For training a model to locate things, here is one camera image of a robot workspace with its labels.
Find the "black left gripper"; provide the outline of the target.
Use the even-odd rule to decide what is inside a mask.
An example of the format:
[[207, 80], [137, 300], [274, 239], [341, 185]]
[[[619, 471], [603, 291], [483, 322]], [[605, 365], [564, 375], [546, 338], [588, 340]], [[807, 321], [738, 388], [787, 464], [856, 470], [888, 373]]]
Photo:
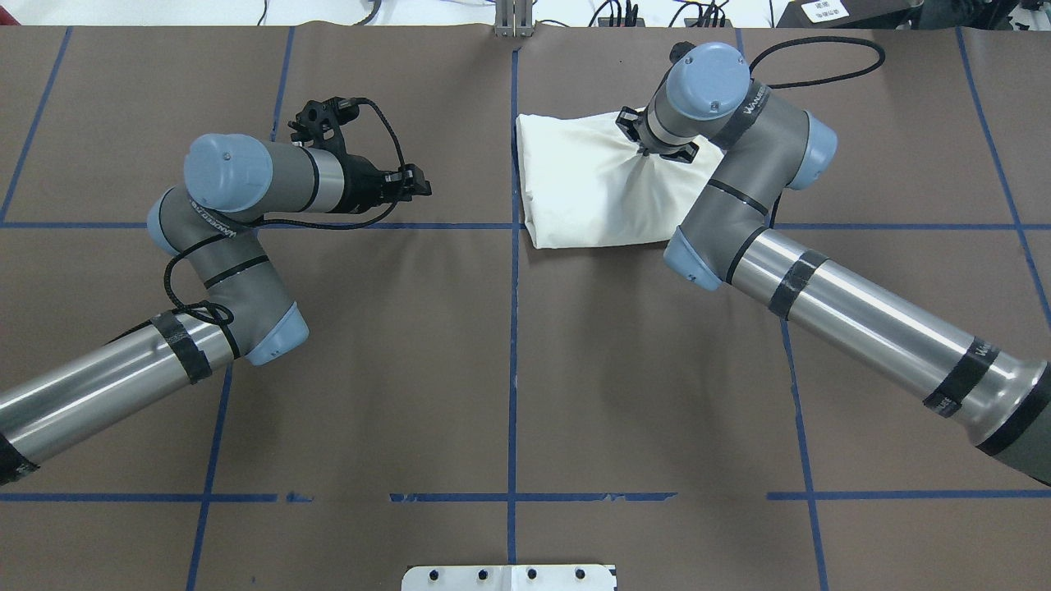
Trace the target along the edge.
[[412, 201], [414, 197], [431, 197], [431, 184], [415, 164], [405, 164], [398, 171], [380, 171], [367, 158], [343, 154], [344, 190], [338, 202], [339, 213], [365, 213], [388, 201]]

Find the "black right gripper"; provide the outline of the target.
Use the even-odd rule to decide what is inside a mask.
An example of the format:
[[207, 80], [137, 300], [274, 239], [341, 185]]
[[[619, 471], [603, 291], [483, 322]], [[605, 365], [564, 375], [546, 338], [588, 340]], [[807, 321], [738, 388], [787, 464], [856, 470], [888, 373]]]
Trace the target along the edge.
[[650, 128], [650, 120], [645, 111], [637, 111], [631, 106], [623, 106], [616, 116], [616, 125], [627, 139], [639, 145], [639, 151], [657, 154], [660, 158], [676, 163], [693, 163], [699, 152], [695, 142], [681, 145], [668, 145]]

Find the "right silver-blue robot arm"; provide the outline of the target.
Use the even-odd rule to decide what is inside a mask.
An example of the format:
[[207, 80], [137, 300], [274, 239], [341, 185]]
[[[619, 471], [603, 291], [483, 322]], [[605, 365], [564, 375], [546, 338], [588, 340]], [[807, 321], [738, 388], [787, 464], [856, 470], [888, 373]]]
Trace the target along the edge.
[[970, 445], [1049, 482], [1049, 362], [1006, 352], [772, 224], [781, 198], [829, 168], [837, 134], [755, 77], [722, 42], [681, 41], [650, 100], [616, 117], [642, 156], [721, 160], [672, 226], [662, 258], [707, 291], [729, 286], [890, 379]]

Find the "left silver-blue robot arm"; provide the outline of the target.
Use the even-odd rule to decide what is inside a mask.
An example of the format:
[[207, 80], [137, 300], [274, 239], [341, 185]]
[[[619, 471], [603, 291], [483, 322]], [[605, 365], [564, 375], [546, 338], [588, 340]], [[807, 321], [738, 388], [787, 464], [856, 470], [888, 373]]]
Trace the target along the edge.
[[382, 171], [337, 137], [303, 146], [206, 134], [189, 146], [181, 183], [146, 226], [168, 254], [168, 307], [88, 355], [2, 394], [2, 482], [26, 478], [71, 446], [238, 359], [265, 365], [310, 330], [257, 229], [277, 213], [384, 216], [431, 195], [415, 164]]

